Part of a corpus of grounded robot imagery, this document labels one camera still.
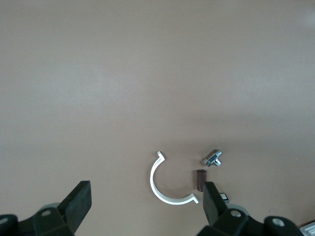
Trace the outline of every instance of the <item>white curved handle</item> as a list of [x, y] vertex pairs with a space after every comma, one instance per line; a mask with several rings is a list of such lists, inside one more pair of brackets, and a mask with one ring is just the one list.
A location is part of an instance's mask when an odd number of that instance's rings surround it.
[[192, 193], [189, 196], [185, 197], [185, 198], [179, 198], [179, 199], [174, 199], [174, 198], [169, 198], [165, 195], [163, 195], [156, 187], [156, 185], [153, 182], [153, 175], [154, 172], [156, 171], [157, 167], [165, 160], [163, 154], [158, 151], [157, 152], [159, 158], [156, 160], [156, 162], [153, 164], [152, 169], [151, 169], [151, 174], [150, 174], [150, 184], [151, 184], [151, 188], [152, 191], [154, 192], [154, 194], [163, 202], [171, 204], [171, 205], [182, 205], [182, 204], [186, 204], [189, 203], [191, 201], [194, 201], [195, 203], [198, 203], [198, 199], [196, 198], [196, 196]]

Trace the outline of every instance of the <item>dark brown tube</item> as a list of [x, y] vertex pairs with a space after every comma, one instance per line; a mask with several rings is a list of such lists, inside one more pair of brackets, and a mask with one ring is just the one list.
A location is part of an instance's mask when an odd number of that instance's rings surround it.
[[197, 170], [197, 190], [203, 192], [203, 184], [207, 181], [207, 171]]

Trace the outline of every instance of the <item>silver bolt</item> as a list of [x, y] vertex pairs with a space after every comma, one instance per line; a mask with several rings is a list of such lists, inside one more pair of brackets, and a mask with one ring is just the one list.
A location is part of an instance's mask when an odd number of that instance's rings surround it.
[[221, 162], [219, 161], [219, 159], [215, 160], [214, 163], [215, 163], [216, 166], [221, 165]]
[[41, 216], [47, 216], [47, 215], [50, 215], [51, 214], [51, 211], [50, 210], [46, 210], [44, 211]]
[[3, 218], [0, 220], [0, 225], [8, 222], [8, 218]]
[[273, 218], [272, 219], [272, 223], [274, 223], [277, 226], [283, 227], [284, 226], [284, 222], [281, 219], [278, 218]]
[[237, 211], [237, 210], [231, 211], [231, 215], [234, 216], [234, 217], [237, 217], [237, 218], [242, 216], [242, 214], [239, 211]]

